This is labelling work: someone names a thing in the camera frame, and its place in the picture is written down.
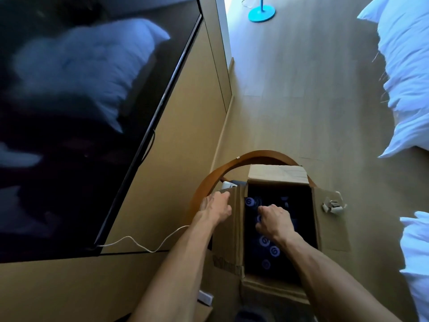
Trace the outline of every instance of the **forearm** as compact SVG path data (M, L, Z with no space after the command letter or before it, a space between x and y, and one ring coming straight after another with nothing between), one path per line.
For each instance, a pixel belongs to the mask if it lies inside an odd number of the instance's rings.
M215 224L197 213L151 281L130 322L178 321L193 313Z
M278 243L297 269L320 321L400 322L349 273L300 236Z

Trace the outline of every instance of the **baseboard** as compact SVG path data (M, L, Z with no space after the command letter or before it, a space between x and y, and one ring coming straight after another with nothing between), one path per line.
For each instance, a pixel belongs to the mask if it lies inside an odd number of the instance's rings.
M210 168L210 172L213 172L213 170L215 169L219 148L221 147L221 144L222 144L223 133L225 132L225 127L228 122L229 113L231 112L231 107L233 106L233 102L234 102L234 95L232 95L231 97L231 101L229 102L229 106L227 110L227 115L225 116L225 121L223 121L221 135L219 136L219 140L217 141L217 147L216 147L216 151L214 152L214 157L212 161L212 167Z
M229 67L228 67L228 74L231 75L231 72L233 71L233 66L234 66L235 60L234 57L231 58L231 62L229 63Z

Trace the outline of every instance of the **wooden floor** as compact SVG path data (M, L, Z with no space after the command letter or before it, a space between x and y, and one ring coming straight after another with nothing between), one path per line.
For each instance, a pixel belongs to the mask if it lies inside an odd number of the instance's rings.
M404 321L416 321L399 240L401 216L429 211L429 153L410 149L378 159L393 133L381 104L376 26L356 16L371 0L265 0L276 16L228 13L235 101L217 166L248 151L281 151L322 188L348 203L356 277ZM254 5L248 0L246 5ZM229 174L246 179L248 168Z

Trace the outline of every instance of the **cardboard box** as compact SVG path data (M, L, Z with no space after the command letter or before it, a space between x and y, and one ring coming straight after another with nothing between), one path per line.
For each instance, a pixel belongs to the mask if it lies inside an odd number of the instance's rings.
M241 296L246 293L262 293L279 298L286 298L296 303L309 304L303 288L291 281L273 279L260 276L249 271L254 270L245 266L244 234L245 204L244 199L252 192L272 192L281 194L283 190L294 192L303 203L303 212L306 211L303 222L304 239L313 237L314 247L337 262L346 271L352 273L350 243L344 215L326 213L322 204L326 198L336 200L343 206L341 195L338 192L310 187L306 171L299 166L251 165L248 183L236 188L226 189L231 193L229 204L232 215L220 224L213 234L213 263L214 266L241 278Z

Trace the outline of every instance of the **bed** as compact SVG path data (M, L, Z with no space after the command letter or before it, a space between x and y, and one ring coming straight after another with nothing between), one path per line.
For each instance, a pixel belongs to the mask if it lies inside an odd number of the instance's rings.
M386 60L395 130L380 158L413 146L429 150L428 0L373 0L358 19L378 24L378 51Z

